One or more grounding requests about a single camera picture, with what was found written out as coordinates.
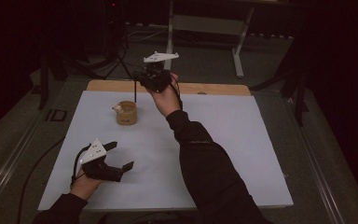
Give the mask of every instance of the wire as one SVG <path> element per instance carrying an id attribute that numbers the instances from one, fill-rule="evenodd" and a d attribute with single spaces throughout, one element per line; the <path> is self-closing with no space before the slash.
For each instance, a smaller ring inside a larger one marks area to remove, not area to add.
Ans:
<path id="1" fill-rule="evenodd" d="M 148 38 L 150 38 L 150 37 L 153 37 L 153 36 L 155 36 L 155 35 L 162 34 L 162 33 L 164 33 L 165 31 L 168 32 L 168 29 L 164 29 L 164 30 L 162 30 L 162 31 L 158 31 L 158 32 L 156 32 L 156 33 L 154 33 L 154 34 L 152 34 L 152 35 L 148 35 L 148 36 L 146 36 L 146 37 L 144 37 L 144 38 L 141 38 L 141 39 L 133 39 L 133 40 L 130 40 L 130 41 L 131 41 L 131 42 L 140 42 L 140 41 L 146 40 L 146 39 L 148 39 Z"/>
<path id="2" fill-rule="evenodd" d="M 109 76 L 110 76 L 110 74 L 118 67 L 118 65 L 120 64 L 120 63 L 123 63 L 123 59 L 124 59 L 124 57 L 126 56 L 126 54 L 127 54 L 127 51 L 125 50 L 125 48 L 123 48 L 124 49 L 124 54 L 123 54 L 123 56 L 119 56 L 118 55 L 118 53 L 116 52 L 116 55 L 117 55 L 117 58 L 118 58 L 118 62 L 116 62 L 116 64 L 115 64 L 115 66 L 112 68 L 112 69 L 110 69 L 109 70 L 109 72 L 107 72 L 107 74 L 106 74 L 106 76 L 104 77 L 104 80 L 106 80 Z"/>
<path id="3" fill-rule="evenodd" d="M 60 139 L 57 143 L 55 143 L 52 147 L 50 147 L 40 158 L 39 160 L 37 160 L 37 162 L 34 164 L 33 168 L 31 169 L 31 172 L 28 174 L 27 178 L 25 179 L 25 183 L 24 185 L 22 186 L 22 191 L 21 191 L 21 196 L 20 196 L 20 204 L 19 204 L 19 210 L 17 212 L 17 224 L 21 224 L 21 208 L 22 208 L 22 202 L 23 202 L 23 199 L 24 199 L 24 194 L 25 194 L 25 190 L 27 188 L 27 185 L 28 185 L 28 181 L 30 180 L 31 178 L 31 175 L 32 173 L 34 172 L 34 169 L 36 168 L 36 166 L 39 164 L 39 162 L 41 162 L 46 155 L 49 154 L 49 152 L 55 148 L 60 142 L 63 141 L 65 137 L 63 137 L 62 139 Z"/>
<path id="4" fill-rule="evenodd" d="M 179 83 L 178 83 L 178 80 L 176 80 L 176 78 L 171 75 L 171 77 L 173 78 L 173 80 L 175 80 L 176 82 L 176 88 L 173 86 L 172 83 L 170 83 L 170 86 L 173 88 L 175 94 L 176 94 L 176 97 L 178 98 L 178 102 L 179 102 L 179 106 L 180 106 L 180 109 L 183 110 L 183 102 L 182 102 L 182 99 L 180 98 L 180 90 L 179 90 Z"/>
<path id="5" fill-rule="evenodd" d="M 112 66 L 112 62 L 107 63 L 109 60 L 112 60 L 113 56 L 111 56 L 111 54 L 109 54 L 108 56 L 106 56 L 102 62 L 98 62 L 98 63 L 83 63 L 81 61 L 76 60 L 77 63 L 80 63 L 82 66 L 92 70 L 95 73 L 99 73 L 102 72 L 106 69 L 108 69 L 109 67 Z M 71 66 L 71 64 L 69 64 L 66 61 L 62 62 L 65 65 Z"/>
<path id="6" fill-rule="evenodd" d="M 81 155 L 83 152 L 87 151 L 87 149 L 89 149 L 90 146 L 91 146 L 91 144 L 89 144 L 89 145 L 86 146 L 86 147 L 83 147 L 82 149 L 80 149 L 80 151 L 79 151 L 79 152 L 77 153 L 77 155 L 76 155 L 75 164 L 74 164 L 74 173 L 72 174 L 72 178 L 71 178 L 71 180 L 72 180 L 72 181 L 71 181 L 71 188 L 72 188 L 72 185 L 74 185 L 75 181 L 77 181 L 78 178 L 82 176 L 82 175 L 80 175 L 80 176 L 76 177 L 77 162 L 78 162 L 78 160 L 79 160 L 79 158 L 80 158 L 80 155 Z"/>
<path id="7" fill-rule="evenodd" d="M 127 37 L 129 37 L 130 35 L 135 35 L 135 34 L 155 34 L 157 33 L 156 31 L 134 31 L 132 33 L 127 34 Z"/>
<path id="8" fill-rule="evenodd" d="M 124 45 L 122 43 L 120 43 L 120 46 L 123 48 L 124 51 L 126 51 L 126 48 L 124 47 Z M 132 67 L 141 67 L 144 68 L 143 66 L 139 65 L 139 64 L 133 64 L 133 63 L 126 63 L 123 62 L 124 64 L 130 65 Z"/>

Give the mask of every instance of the hand-held gripper device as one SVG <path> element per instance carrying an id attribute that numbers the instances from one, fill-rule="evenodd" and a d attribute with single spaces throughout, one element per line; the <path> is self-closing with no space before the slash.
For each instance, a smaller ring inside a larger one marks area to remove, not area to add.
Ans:
<path id="1" fill-rule="evenodd" d="M 82 148 L 76 156 L 71 187 L 80 177 L 76 177 L 77 163 L 83 165 L 84 174 L 88 178 L 120 182 L 124 173 L 132 169 L 133 161 L 123 165 L 122 168 L 108 166 L 104 162 L 104 159 L 106 158 L 106 152 L 115 148 L 116 146 L 117 142 L 111 142 L 109 144 L 103 145 L 98 139 L 96 139 L 89 146 Z M 86 153 L 79 161 L 78 159 L 84 151 L 86 151 Z"/>
<path id="2" fill-rule="evenodd" d="M 139 81 L 141 86 L 151 91 L 162 92 L 168 86 L 171 86 L 176 93 L 181 109 L 183 109 L 182 100 L 180 99 L 179 85 L 177 84 L 177 81 L 177 89 L 172 85 L 172 79 L 174 77 L 171 75 L 171 71 L 169 69 L 164 69 L 164 65 L 162 64 L 163 61 L 175 58 L 179 58 L 179 55 L 177 53 L 166 54 L 155 52 L 150 57 L 144 58 L 144 63 L 146 63 L 145 68 L 142 71 L 134 71 L 132 74 L 132 78 L 135 82 Z"/>

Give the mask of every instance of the black cable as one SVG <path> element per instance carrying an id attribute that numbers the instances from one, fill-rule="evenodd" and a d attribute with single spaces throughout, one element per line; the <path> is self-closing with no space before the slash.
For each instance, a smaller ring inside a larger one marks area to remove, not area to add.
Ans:
<path id="1" fill-rule="evenodd" d="M 76 177 L 76 171 L 77 171 L 77 162 L 78 162 L 78 160 L 79 160 L 79 158 L 80 158 L 80 155 L 83 153 L 83 152 L 85 152 L 85 151 L 87 151 L 87 149 L 89 149 L 89 147 L 91 146 L 91 144 L 89 144 L 88 146 L 86 146 L 86 147 L 83 147 L 78 153 L 77 153 L 77 155 L 76 155 L 76 159 L 75 159 L 75 164 L 74 164 L 74 173 L 72 174 L 72 178 L 71 178 L 71 188 L 72 188 L 72 185 L 74 185 L 74 183 L 75 183 L 75 181 L 80 177 Z"/>
<path id="2" fill-rule="evenodd" d="M 127 50 L 125 49 L 125 47 L 122 45 L 122 44 L 120 44 L 120 46 L 123 48 L 123 50 L 124 50 L 124 55 L 123 56 L 121 56 L 121 60 L 118 60 L 118 62 L 115 62 L 116 63 L 116 65 L 115 65 L 115 67 L 114 68 L 112 68 L 108 73 L 107 73 L 107 75 L 106 75 L 106 77 L 105 77 L 105 80 L 107 79 L 107 77 L 108 76 L 110 76 L 110 74 L 113 72 L 113 70 L 115 70 L 116 69 L 116 67 L 120 64 L 120 63 L 122 63 L 123 64 L 123 66 L 125 66 L 125 64 L 126 65 L 129 65 L 129 66 L 132 66 L 132 67 L 141 67 L 141 68 L 143 68 L 141 65 L 139 65 L 139 64 L 133 64 L 133 63 L 126 63 L 126 62 L 124 62 L 123 60 L 124 60 L 124 57 L 126 56 L 126 54 L 127 54 Z M 127 75 L 129 75 L 129 77 L 130 77 L 130 79 L 133 79 L 133 77 L 131 76 L 131 74 L 130 74 L 130 72 L 128 71 L 128 69 L 127 69 Z"/>
<path id="3" fill-rule="evenodd" d="M 21 224 L 21 208 L 22 208 L 22 202 L 23 202 L 23 197 L 24 197 L 24 194 L 25 194 L 25 190 L 27 188 L 27 184 L 28 184 L 28 181 L 30 180 L 31 178 L 31 175 L 32 173 L 34 172 L 34 169 L 36 168 L 36 166 L 39 164 L 39 162 L 41 162 L 46 155 L 49 154 L 49 152 L 55 148 L 60 142 L 63 141 L 65 137 L 63 137 L 62 139 L 60 139 L 60 141 L 58 141 L 57 143 L 55 143 L 51 148 L 49 148 L 40 158 L 39 160 L 37 160 L 37 162 L 34 164 L 33 168 L 31 169 L 31 172 L 28 174 L 27 178 L 25 179 L 25 183 L 24 185 L 22 186 L 22 191 L 21 191 L 21 196 L 20 196 L 20 204 L 19 204 L 19 210 L 18 210 L 18 213 L 17 213 L 17 224 Z"/>
<path id="4" fill-rule="evenodd" d="M 120 46 L 123 48 L 124 52 L 127 53 L 127 50 L 124 48 L 124 46 L 123 46 L 123 45 L 120 45 Z M 128 70 L 128 68 L 127 68 L 127 66 L 126 66 L 126 64 L 123 62 L 124 56 L 121 57 L 121 58 L 118 58 L 118 59 L 119 59 L 120 62 L 123 64 L 123 67 L 124 67 L 124 69 L 125 69 L 126 72 L 127 72 L 127 75 L 130 77 L 130 79 L 133 79 L 133 77 L 132 77 L 130 71 Z"/>
<path id="5" fill-rule="evenodd" d="M 133 102 L 136 103 L 136 81 L 133 80 Z"/>
<path id="6" fill-rule="evenodd" d="M 77 70 L 79 70 L 80 72 L 85 74 L 86 76 L 91 77 L 91 78 L 97 78 L 97 79 L 103 79 L 104 78 L 103 76 L 100 76 L 100 75 L 97 75 L 97 74 L 93 73 L 87 67 L 85 67 L 82 64 L 78 63 L 75 59 L 67 56 L 63 52 L 60 52 L 57 49 L 55 49 L 55 52 L 62 58 L 62 60 L 64 60 L 70 66 L 76 68 Z"/>
<path id="7" fill-rule="evenodd" d="M 114 54 L 109 53 L 104 57 L 103 61 L 98 62 L 98 63 L 87 63 L 87 64 L 83 64 L 83 66 L 85 66 L 89 69 L 101 68 L 103 66 L 109 65 L 111 63 L 111 61 L 114 59 L 114 57 L 115 57 Z"/>
<path id="8" fill-rule="evenodd" d="M 176 97 L 178 98 L 180 109 L 183 110 L 183 102 L 182 102 L 182 99 L 180 98 L 180 90 L 179 90 L 178 80 L 176 80 L 176 78 L 173 75 L 171 75 L 171 77 L 173 78 L 173 80 L 175 80 L 177 89 L 173 86 L 172 83 L 170 83 L 170 86 L 173 88 L 173 90 L 176 94 Z"/>
<path id="9" fill-rule="evenodd" d="M 123 56 L 120 57 L 120 56 L 118 55 L 118 53 L 115 52 L 115 54 L 116 54 L 116 56 L 117 56 L 117 58 L 118 58 L 118 62 L 117 62 L 116 65 L 106 74 L 106 76 L 104 77 L 104 80 L 106 80 L 106 79 L 110 76 L 110 74 L 118 67 L 119 64 L 123 64 L 124 69 L 126 69 L 127 74 L 128 74 L 129 77 L 132 79 L 132 76 L 130 75 L 130 72 L 128 71 L 126 65 L 125 65 L 124 62 L 123 62 L 123 59 L 124 59 L 124 57 L 125 57 L 126 54 L 127 54 L 127 51 L 126 51 L 126 49 L 125 49 L 123 46 L 121 46 L 121 47 L 122 47 L 123 50 L 124 50 Z"/>

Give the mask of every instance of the metal stand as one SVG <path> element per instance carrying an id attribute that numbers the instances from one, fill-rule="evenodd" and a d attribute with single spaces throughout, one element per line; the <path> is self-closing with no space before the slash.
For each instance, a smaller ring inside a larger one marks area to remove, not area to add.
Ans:
<path id="1" fill-rule="evenodd" d="M 203 17 L 193 17 L 173 14 L 173 0 L 170 4 L 170 17 L 168 20 L 168 43 L 166 53 L 172 54 L 172 32 L 173 30 L 187 30 L 195 32 L 206 32 L 223 35 L 240 35 L 240 41 L 232 50 L 235 70 L 238 78 L 243 78 L 240 52 L 246 37 L 248 27 L 255 9 L 251 7 L 247 13 L 246 21 L 223 20 Z M 172 61 L 167 60 L 164 69 L 171 70 Z"/>

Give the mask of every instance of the hand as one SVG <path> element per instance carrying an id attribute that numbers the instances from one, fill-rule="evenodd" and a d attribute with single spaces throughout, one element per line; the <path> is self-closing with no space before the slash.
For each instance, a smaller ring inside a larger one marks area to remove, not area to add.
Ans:
<path id="1" fill-rule="evenodd" d="M 102 182 L 102 180 L 88 178 L 80 167 L 70 193 L 87 201 Z"/>
<path id="2" fill-rule="evenodd" d="M 172 85 L 176 87 L 178 76 L 173 73 L 171 73 L 171 75 L 174 77 L 172 78 Z M 149 89 L 146 90 L 150 93 L 150 95 L 152 95 L 158 111 L 164 117 L 167 117 L 173 111 L 180 110 L 178 98 L 176 96 L 175 90 L 171 86 L 168 86 L 162 92 L 155 92 Z"/>

